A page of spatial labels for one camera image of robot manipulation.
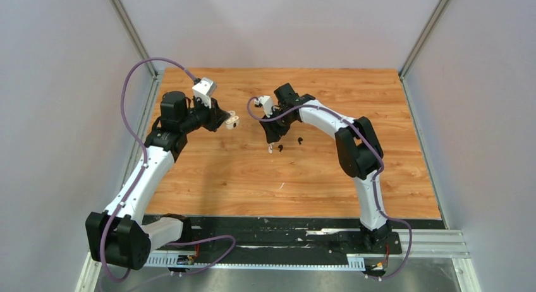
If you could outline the white earbud charging case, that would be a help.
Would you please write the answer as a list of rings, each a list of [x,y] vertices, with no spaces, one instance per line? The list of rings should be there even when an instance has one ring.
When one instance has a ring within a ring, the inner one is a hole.
[[[225,127],[226,127],[228,130],[232,130],[232,129],[236,128],[236,127],[239,125],[240,117],[239,117],[238,115],[233,116],[233,117],[228,116],[227,119],[230,119],[230,120],[231,120],[231,126],[226,126],[226,125],[225,125]]]

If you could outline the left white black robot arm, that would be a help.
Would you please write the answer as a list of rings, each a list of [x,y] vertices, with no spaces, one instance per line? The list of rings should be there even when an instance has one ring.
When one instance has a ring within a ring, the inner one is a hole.
[[[193,243],[188,217],[165,214],[144,225],[146,208],[185,148],[189,133],[199,128],[215,132],[222,125],[233,129],[238,117],[235,111],[221,109],[214,98],[190,99],[180,91],[162,96],[160,112],[121,191],[103,212],[91,212],[85,221],[94,261],[139,270],[154,250],[170,243],[185,250]]]

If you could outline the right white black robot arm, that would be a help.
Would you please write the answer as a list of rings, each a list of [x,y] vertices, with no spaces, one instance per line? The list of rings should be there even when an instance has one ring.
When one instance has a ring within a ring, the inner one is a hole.
[[[384,170],[383,150],[371,121],[342,115],[310,94],[299,95],[289,83],[274,91],[275,98],[262,95],[250,99],[264,115],[258,119],[269,145],[285,136],[294,122],[311,125],[334,139],[343,172],[356,188],[360,205],[362,247],[378,252],[392,229],[384,211],[380,175]]]

